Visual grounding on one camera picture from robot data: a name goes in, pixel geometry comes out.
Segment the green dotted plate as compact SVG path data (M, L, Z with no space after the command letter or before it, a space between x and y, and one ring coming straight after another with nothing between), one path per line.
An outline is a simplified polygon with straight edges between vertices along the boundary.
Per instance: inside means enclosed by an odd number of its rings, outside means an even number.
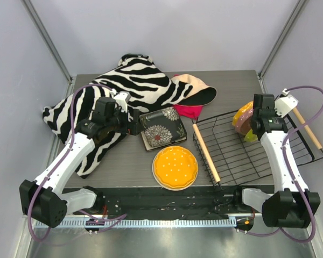
M252 129L250 129L244 137L245 142L254 142L257 140L258 140L258 137L257 137L257 135L253 134Z

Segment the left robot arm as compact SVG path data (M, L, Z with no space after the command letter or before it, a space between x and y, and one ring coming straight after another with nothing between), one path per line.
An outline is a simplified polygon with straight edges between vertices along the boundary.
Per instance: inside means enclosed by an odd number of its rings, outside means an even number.
M130 94L96 101L90 119L74 125L71 139L49 167L34 181L25 180L19 187L23 213L51 227L57 227L68 214L87 209L99 214L104 207L103 193L92 187L64 193L72 173L109 133L138 135L141 131L139 111L128 117Z

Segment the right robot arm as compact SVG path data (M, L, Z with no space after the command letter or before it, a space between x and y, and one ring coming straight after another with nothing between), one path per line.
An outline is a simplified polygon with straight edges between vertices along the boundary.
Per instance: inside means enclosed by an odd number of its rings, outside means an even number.
M297 104L293 97L282 97L279 105L272 94L255 94L250 124L257 135L273 175L275 193L258 188L239 188L233 208L245 212L250 207L262 214L267 227L307 228L320 205L320 196L310 192L301 177L290 147L291 131L286 125L286 104Z

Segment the black square plate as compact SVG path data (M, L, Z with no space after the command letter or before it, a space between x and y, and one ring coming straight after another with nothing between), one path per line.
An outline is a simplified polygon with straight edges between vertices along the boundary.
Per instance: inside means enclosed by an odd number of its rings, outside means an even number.
M174 107L140 115L141 136L145 149L164 148L187 140L187 131Z

